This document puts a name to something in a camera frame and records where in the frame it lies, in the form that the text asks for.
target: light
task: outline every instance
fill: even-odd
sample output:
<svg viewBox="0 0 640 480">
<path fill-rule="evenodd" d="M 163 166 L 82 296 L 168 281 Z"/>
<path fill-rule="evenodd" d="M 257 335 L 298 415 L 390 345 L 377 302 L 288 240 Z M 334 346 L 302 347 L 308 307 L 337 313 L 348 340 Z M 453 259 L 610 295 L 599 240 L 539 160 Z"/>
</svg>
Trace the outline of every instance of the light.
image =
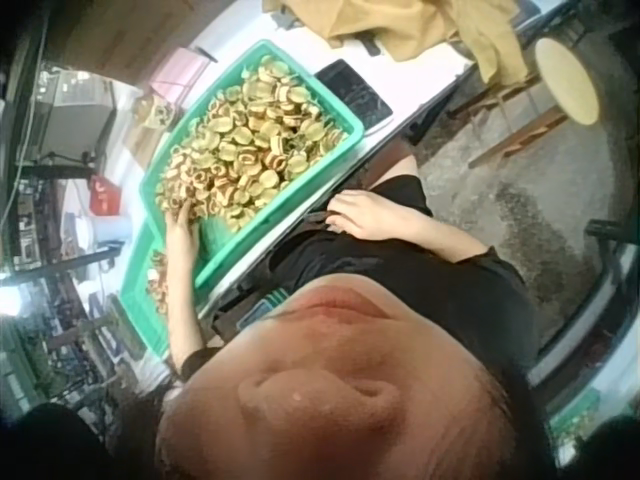
<svg viewBox="0 0 640 480">
<path fill-rule="evenodd" d="M 22 296 L 18 287 L 0 287 L 0 315 L 16 317 L 22 309 Z"/>
</svg>

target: stool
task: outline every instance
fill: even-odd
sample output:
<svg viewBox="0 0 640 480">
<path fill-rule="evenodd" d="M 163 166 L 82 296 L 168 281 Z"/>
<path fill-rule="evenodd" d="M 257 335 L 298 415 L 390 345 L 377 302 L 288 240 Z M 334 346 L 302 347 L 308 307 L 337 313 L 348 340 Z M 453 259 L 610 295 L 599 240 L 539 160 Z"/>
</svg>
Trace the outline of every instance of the stool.
<svg viewBox="0 0 640 480">
<path fill-rule="evenodd" d="M 568 118 L 580 125 L 593 125 L 600 117 L 600 103 L 593 82 L 578 58 L 567 47 L 556 40 L 543 38 L 536 43 L 535 59 L 538 73 L 530 75 L 522 85 L 508 87 L 500 91 L 488 91 L 467 102 L 455 113 L 465 110 L 480 142 L 482 139 L 475 125 L 475 115 L 481 110 L 500 108 L 509 135 L 469 163 L 476 168 L 488 160 L 499 157 L 509 158 L 522 151 L 531 143 L 543 137 Z M 529 89 L 544 82 L 557 105 L 540 112 Z M 505 101 L 520 93 L 526 93 L 536 117 L 523 127 L 514 130 L 507 115 Z"/>
</svg>

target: concrete floor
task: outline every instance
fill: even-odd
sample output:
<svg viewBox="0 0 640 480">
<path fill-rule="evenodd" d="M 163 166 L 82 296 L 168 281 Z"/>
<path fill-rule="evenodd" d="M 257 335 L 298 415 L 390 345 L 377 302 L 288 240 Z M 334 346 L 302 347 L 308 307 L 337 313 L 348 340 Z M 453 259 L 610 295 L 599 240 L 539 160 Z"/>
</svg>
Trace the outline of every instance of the concrete floor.
<svg viewBox="0 0 640 480">
<path fill-rule="evenodd" d="M 481 142 L 490 146 L 508 134 L 497 109 L 477 118 L 481 142 L 470 124 L 443 117 L 416 148 L 436 217 L 494 245 L 518 268 L 540 307 L 543 343 L 599 273 L 597 247 L 584 235 L 585 225 L 592 218 L 624 219 L 638 181 L 629 141 L 637 125 L 636 80 L 608 42 L 610 30 L 597 29 L 575 49 L 601 99 L 596 125 L 568 121 L 509 160 L 474 170 L 467 164 L 486 150 Z M 540 111 L 553 105 L 546 87 L 531 93 Z M 516 127 L 534 116 L 525 94 L 506 109 Z"/>
</svg>

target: green crate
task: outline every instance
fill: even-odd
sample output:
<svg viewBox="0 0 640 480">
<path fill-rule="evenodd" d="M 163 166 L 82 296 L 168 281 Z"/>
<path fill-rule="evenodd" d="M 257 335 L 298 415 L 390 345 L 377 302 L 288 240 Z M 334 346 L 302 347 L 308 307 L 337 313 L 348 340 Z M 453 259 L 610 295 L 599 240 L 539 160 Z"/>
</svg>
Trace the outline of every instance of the green crate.
<svg viewBox="0 0 640 480">
<path fill-rule="evenodd" d="M 169 161 L 171 147 L 180 144 L 188 136 L 189 123 L 206 114 L 209 103 L 218 90 L 239 85 L 242 81 L 241 73 L 244 67 L 256 67 L 264 55 L 278 58 L 295 71 L 312 92 L 312 96 L 319 105 L 333 117 L 336 124 L 348 134 L 348 137 L 329 152 L 322 161 L 292 182 L 240 232 L 232 234 L 221 219 L 214 218 L 204 222 L 204 251 L 202 254 L 206 257 L 206 264 L 198 271 L 196 287 L 202 287 L 209 282 L 214 284 L 218 282 L 275 225 L 284 220 L 310 195 L 322 188 L 337 173 L 340 163 L 364 136 L 362 122 L 342 101 L 287 53 L 270 41 L 261 40 L 238 58 L 189 109 L 164 146 L 158 151 L 147 171 L 140 187 L 140 194 L 147 210 L 148 221 L 157 238 L 164 242 L 165 222 L 162 212 L 155 204 L 155 191 Z"/>
<path fill-rule="evenodd" d="M 154 236 L 151 226 L 145 223 L 131 251 L 118 298 L 144 344 L 162 358 L 169 348 L 167 321 L 156 312 L 155 303 L 146 292 L 147 271 L 151 267 L 151 254 L 154 250 L 164 251 L 164 246 L 160 239 Z M 206 299 L 210 287 L 211 285 L 206 283 L 196 291 L 196 304 Z"/>
</svg>

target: round stool seat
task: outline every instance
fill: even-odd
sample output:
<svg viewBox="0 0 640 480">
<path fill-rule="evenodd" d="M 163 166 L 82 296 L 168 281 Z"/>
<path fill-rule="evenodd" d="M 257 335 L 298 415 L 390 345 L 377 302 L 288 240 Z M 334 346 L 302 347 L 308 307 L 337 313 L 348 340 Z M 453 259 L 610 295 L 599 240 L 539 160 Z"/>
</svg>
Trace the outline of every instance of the round stool seat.
<svg viewBox="0 0 640 480">
<path fill-rule="evenodd" d="M 581 125 L 600 117 L 600 102 L 593 81 L 580 60 L 556 40 L 542 38 L 535 47 L 542 80 L 564 112 Z"/>
</svg>

